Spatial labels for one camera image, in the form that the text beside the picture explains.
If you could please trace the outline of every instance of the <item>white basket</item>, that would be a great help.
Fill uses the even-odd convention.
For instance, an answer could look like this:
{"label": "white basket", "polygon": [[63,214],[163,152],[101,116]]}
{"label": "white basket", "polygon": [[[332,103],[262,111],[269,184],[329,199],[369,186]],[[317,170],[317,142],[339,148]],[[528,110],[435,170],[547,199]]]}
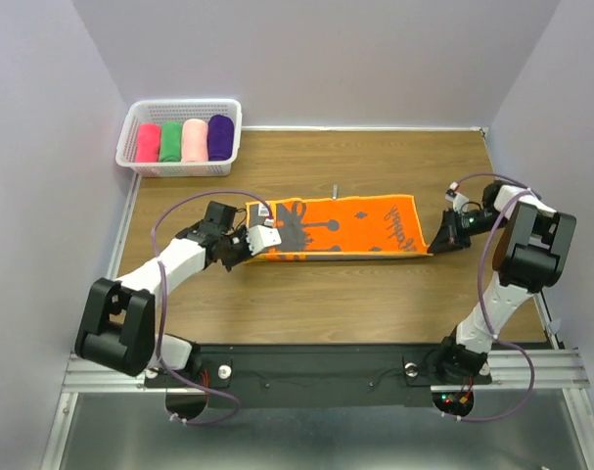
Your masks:
{"label": "white basket", "polygon": [[[138,126],[145,123],[162,125],[168,120],[184,122],[197,118],[204,121],[214,115],[224,115],[233,120],[234,148],[231,158],[224,162],[193,162],[136,164],[136,138]],[[231,171],[231,164],[238,157],[240,133],[242,131],[242,107],[236,100],[144,100],[135,103],[127,113],[122,125],[118,145],[116,146],[116,163],[133,169],[136,173],[148,177],[165,176],[226,176]]]}

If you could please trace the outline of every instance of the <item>white wall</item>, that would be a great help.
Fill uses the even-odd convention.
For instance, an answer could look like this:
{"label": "white wall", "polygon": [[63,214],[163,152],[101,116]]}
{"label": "white wall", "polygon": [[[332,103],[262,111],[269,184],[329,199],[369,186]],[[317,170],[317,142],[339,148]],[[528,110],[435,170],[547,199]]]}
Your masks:
{"label": "white wall", "polygon": [[128,188],[124,113],[69,0],[0,0],[0,469],[39,468]]}
{"label": "white wall", "polygon": [[495,166],[577,217],[551,289],[568,346],[581,347],[594,401],[594,0],[563,0],[488,132]]}
{"label": "white wall", "polygon": [[127,104],[245,124],[488,125],[558,0],[73,0]]}

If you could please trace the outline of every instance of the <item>wooden table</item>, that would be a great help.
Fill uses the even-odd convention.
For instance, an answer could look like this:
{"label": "wooden table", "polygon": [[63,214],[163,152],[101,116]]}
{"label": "wooden table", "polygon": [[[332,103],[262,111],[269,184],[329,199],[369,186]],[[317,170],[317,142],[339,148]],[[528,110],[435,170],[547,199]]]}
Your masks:
{"label": "wooden table", "polygon": [[[334,184],[341,197],[413,194],[429,243],[451,181],[490,164],[478,132],[245,132],[232,169],[227,177],[143,179],[119,272],[153,256],[149,232],[165,209],[219,188],[266,199],[330,197]],[[488,181],[465,182],[463,192],[480,199]],[[160,245],[202,218],[207,202],[175,211],[160,228]],[[484,240],[432,258],[255,262],[231,273],[214,265],[170,296],[166,331],[201,343],[439,342],[477,302]],[[544,340],[533,302],[515,314],[503,337]]]}

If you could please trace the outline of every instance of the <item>orange cloth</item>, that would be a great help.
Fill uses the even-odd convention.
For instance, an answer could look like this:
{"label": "orange cloth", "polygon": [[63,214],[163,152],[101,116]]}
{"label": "orange cloth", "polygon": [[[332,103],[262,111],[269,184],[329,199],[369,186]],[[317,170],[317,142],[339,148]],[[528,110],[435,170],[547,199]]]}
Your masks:
{"label": "orange cloth", "polygon": [[[282,238],[259,256],[268,260],[381,259],[427,256],[414,197],[292,198],[269,202]],[[247,203],[247,226],[264,207]]]}

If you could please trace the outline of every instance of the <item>rolled towel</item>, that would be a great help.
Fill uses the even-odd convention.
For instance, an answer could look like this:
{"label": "rolled towel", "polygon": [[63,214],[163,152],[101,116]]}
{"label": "rolled towel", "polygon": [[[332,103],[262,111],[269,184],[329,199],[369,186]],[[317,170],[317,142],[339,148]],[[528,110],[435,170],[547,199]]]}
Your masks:
{"label": "rolled towel", "polygon": [[136,138],[136,164],[155,164],[160,159],[161,129],[157,124],[140,124]]}
{"label": "rolled towel", "polygon": [[207,122],[188,119],[181,134],[181,162],[207,162]]}
{"label": "rolled towel", "polygon": [[216,115],[209,120],[207,151],[211,161],[229,160],[234,150],[234,123],[227,116]]}
{"label": "rolled towel", "polygon": [[160,163],[181,162],[181,122],[169,121],[161,125]]}

